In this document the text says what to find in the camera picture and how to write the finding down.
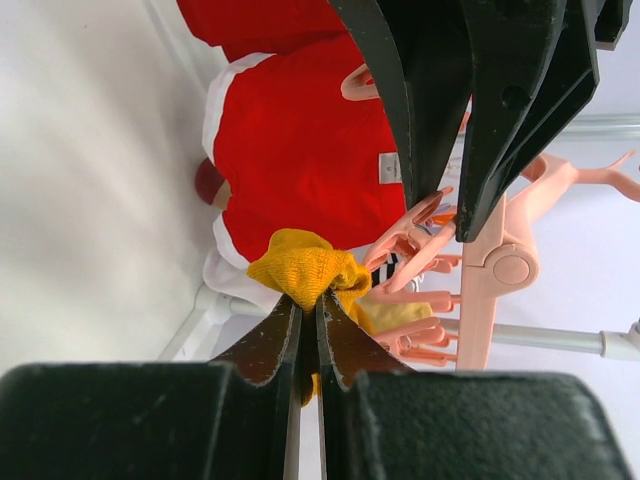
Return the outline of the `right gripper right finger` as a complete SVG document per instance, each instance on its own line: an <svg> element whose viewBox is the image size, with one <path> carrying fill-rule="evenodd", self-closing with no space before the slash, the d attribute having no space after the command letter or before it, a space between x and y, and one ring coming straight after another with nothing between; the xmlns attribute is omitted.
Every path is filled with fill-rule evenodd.
<svg viewBox="0 0 640 480"><path fill-rule="evenodd" d="M534 372L417 372L325 293L315 307L327 479L628 479L591 391Z"/></svg>

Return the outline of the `metal clothes rack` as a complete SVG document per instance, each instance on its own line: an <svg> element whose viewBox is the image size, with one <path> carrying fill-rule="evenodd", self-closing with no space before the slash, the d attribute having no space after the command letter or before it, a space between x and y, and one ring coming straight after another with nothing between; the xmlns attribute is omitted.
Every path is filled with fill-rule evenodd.
<svg viewBox="0 0 640 480"><path fill-rule="evenodd" d="M573 122L560 135L563 141L580 138L637 140L639 115L595 115ZM198 290L187 319L160 354L162 360L200 359L210 353L222 325L232 315L259 316L265 311L258 306L206 286ZM494 328L497 343L597 354L603 358L637 361L639 359L639 324L628 332L588 333L541 327L498 325Z"/></svg>

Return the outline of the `mustard yellow sock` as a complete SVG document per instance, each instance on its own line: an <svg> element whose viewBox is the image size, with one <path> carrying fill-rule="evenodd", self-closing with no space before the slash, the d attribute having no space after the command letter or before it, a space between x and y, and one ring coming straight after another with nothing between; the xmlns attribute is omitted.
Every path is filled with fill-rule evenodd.
<svg viewBox="0 0 640 480"><path fill-rule="evenodd" d="M334 249L312 232L281 229L272 235L266 253L249 265L247 274L287 295L303 311L301 404L305 406L318 393L316 303L332 290L349 318L366 333L373 333L370 318L357 303L371 289L371 273L352 253Z"/></svg>

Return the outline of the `pale yellow hanging sock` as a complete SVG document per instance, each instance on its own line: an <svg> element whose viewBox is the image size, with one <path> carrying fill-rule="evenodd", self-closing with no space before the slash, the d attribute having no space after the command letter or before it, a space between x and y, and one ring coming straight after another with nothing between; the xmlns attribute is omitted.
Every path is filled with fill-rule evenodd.
<svg viewBox="0 0 640 480"><path fill-rule="evenodd" d="M369 333L372 335L434 315L431 305L426 302L379 303L365 298L360 305L369 319Z"/></svg>

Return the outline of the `striped hanging sock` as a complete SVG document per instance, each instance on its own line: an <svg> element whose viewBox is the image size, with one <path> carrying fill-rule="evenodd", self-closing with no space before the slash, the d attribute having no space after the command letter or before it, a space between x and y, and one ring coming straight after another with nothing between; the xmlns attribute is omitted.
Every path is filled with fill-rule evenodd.
<svg viewBox="0 0 640 480"><path fill-rule="evenodd" d="M396 253L382 254L369 263L371 271L372 286L375 287L388 281L395 273L402 257Z"/></svg>

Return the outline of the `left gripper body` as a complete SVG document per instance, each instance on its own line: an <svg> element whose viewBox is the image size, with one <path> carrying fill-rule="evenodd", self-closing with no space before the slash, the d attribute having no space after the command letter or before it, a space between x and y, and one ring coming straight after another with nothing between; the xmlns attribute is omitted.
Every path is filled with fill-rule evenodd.
<svg viewBox="0 0 640 480"><path fill-rule="evenodd" d="M633 0L597 0L595 4L596 48L615 50L628 25Z"/></svg>

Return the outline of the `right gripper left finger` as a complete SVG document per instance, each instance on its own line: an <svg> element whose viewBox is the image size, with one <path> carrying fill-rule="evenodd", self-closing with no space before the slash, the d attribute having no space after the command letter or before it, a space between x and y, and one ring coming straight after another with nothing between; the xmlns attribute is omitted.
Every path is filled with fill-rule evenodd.
<svg viewBox="0 0 640 480"><path fill-rule="evenodd" d="M208 362L28 364L1 380L5 479L294 479L302 310Z"/></svg>

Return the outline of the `pink round clip hanger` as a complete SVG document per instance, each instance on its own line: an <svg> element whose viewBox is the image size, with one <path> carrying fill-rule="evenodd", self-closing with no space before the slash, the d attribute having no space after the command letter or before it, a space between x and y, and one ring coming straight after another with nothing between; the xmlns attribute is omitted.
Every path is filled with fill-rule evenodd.
<svg viewBox="0 0 640 480"><path fill-rule="evenodd" d="M364 265L369 269L372 260L391 252L402 257L393 276L370 290L370 298L379 303L426 302L434 315L374 339L400 360L485 368L498 299L529 287L539 275L533 223L575 185L606 185L638 201L638 182L620 170L627 159L622 156L607 167L577 168L547 153L536 156L522 174L527 186L499 199L476 240L465 244L459 255L443 252L457 232L459 207L442 202L452 187L427 196L371 245ZM456 216L446 226L429 225L435 213L451 210Z"/></svg>

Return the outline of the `red hanging clothes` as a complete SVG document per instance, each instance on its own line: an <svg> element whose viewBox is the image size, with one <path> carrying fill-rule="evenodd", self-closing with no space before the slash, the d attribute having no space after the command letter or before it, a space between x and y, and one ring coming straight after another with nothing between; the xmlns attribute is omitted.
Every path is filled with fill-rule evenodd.
<svg viewBox="0 0 640 480"><path fill-rule="evenodd" d="M405 211L396 145L380 100L349 101L363 59L325 1L182 1L190 32L227 65L211 81L196 181L229 200L204 264L212 290L272 308L248 266L282 229L338 250L376 241Z"/></svg>

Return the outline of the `orange clip on hanger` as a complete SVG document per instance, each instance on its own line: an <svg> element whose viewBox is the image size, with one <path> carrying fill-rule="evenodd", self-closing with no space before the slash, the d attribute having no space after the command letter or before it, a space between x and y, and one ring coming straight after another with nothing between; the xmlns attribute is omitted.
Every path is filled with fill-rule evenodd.
<svg viewBox="0 0 640 480"><path fill-rule="evenodd" d="M455 216L456 216L456 212L453 210L435 213L429 220L429 225L433 227L444 227L451 220L454 220Z"/></svg>

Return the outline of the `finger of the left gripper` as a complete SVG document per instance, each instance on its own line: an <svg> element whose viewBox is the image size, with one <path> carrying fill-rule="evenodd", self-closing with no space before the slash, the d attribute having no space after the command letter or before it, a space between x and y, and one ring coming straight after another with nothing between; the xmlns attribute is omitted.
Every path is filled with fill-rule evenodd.
<svg viewBox="0 0 640 480"><path fill-rule="evenodd" d="M507 187L590 102L597 1L465 1L472 111L456 238L474 241Z"/></svg>
<svg viewBox="0 0 640 480"><path fill-rule="evenodd" d="M471 95L458 1L334 1L381 97L408 208L440 184Z"/></svg>

